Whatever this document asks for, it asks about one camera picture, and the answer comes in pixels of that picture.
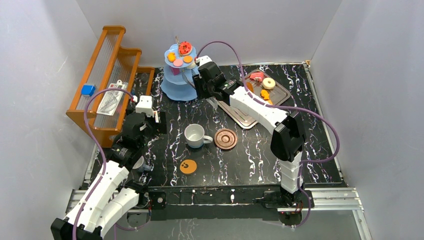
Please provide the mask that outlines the cream white donut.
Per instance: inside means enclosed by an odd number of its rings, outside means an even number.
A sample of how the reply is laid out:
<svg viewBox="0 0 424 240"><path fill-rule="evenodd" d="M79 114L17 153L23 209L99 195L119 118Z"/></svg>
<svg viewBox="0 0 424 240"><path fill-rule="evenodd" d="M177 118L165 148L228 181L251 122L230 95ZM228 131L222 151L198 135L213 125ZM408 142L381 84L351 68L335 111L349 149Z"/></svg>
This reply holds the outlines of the cream white donut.
<svg viewBox="0 0 424 240"><path fill-rule="evenodd" d="M189 70L191 70L191 69L194 69L196 66L197 66L196 63L193 61L186 68L189 69Z"/></svg>
<svg viewBox="0 0 424 240"><path fill-rule="evenodd" d="M265 90L272 90L276 86L276 81L273 78L266 77L262 80L261 85Z"/></svg>

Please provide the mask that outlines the round orange cookie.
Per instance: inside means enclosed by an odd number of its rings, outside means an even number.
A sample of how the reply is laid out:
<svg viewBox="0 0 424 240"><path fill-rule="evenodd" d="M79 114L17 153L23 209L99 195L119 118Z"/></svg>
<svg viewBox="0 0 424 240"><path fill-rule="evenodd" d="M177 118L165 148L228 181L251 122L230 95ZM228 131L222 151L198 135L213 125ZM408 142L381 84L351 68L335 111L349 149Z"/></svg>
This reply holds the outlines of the round orange cookie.
<svg viewBox="0 0 424 240"><path fill-rule="evenodd" d="M186 64L190 64L193 61L193 57L191 57L190 55L185 55L182 59L183 62Z"/></svg>

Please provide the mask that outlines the magenta pink roll cake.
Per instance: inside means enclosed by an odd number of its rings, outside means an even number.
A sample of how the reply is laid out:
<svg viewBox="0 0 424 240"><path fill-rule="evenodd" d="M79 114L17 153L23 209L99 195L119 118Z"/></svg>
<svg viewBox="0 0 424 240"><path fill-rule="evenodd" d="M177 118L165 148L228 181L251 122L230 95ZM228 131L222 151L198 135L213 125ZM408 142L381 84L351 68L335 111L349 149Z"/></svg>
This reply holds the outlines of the magenta pink roll cake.
<svg viewBox="0 0 424 240"><path fill-rule="evenodd" d="M181 70L179 68L172 67L171 70L174 76L177 76L181 73Z"/></svg>

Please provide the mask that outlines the pink round macaron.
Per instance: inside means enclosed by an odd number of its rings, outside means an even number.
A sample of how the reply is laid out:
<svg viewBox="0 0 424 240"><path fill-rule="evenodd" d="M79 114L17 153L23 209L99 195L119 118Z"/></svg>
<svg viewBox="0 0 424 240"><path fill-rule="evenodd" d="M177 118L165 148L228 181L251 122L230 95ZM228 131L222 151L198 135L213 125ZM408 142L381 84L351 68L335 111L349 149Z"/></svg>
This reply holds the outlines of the pink round macaron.
<svg viewBox="0 0 424 240"><path fill-rule="evenodd" d="M184 61L181 58L177 58L172 63L174 67L180 68L184 64Z"/></svg>

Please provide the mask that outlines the brown croissant pastry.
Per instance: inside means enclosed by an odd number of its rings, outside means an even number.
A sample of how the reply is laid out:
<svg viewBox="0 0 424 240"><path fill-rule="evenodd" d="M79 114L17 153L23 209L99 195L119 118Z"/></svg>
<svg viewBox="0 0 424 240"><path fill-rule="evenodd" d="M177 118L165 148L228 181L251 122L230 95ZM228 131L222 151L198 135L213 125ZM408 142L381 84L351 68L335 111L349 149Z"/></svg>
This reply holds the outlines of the brown croissant pastry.
<svg viewBox="0 0 424 240"><path fill-rule="evenodd" d="M246 82L245 85L251 93L254 93L254 87L250 82Z"/></svg>

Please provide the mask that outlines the orange fish-shaped cookie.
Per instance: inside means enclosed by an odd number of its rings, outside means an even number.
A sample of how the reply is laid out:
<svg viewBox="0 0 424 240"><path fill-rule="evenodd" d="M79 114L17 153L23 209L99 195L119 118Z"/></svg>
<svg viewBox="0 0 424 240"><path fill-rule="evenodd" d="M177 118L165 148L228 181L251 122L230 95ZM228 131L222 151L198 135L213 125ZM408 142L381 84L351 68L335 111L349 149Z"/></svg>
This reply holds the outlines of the orange fish-shaped cookie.
<svg viewBox="0 0 424 240"><path fill-rule="evenodd" d="M167 54L167 60L171 63L173 63L175 60L177 59L176 55L174 52L169 52Z"/></svg>

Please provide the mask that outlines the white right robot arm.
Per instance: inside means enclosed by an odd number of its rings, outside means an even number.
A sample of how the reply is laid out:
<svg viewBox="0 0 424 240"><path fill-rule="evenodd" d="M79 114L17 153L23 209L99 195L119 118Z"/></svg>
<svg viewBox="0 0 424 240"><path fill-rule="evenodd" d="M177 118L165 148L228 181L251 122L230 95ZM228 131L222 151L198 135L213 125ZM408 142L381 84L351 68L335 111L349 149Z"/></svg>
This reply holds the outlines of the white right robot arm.
<svg viewBox="0 0 424 240"><path fill-rule="evenodd" d="M271 133L270 150L280 165L280 192L264 196L265 205L295 207L302 199L301 156L306 133L298 111L288 113L279 106L269 107L241 80L227 80L213 61L198 63L192 79L202 99L215 98L254 118Z"/></svg>

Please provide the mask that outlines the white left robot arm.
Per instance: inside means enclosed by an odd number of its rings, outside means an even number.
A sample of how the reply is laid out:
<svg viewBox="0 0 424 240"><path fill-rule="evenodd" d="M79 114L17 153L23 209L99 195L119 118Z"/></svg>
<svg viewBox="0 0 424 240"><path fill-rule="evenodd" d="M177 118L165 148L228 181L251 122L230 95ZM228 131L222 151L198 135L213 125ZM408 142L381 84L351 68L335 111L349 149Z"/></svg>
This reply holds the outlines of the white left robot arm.
<svg viewBox="0 0 424 240"><path fill-rule="evenodd" d="M154 111L152 116L136 112L127 115L94 183L65 218L56 218L51 224L53 238L101 240L128 210L151 207L146 185L123 181L131 170L143 165L147 138L165 133L164 111Z"/></svg>

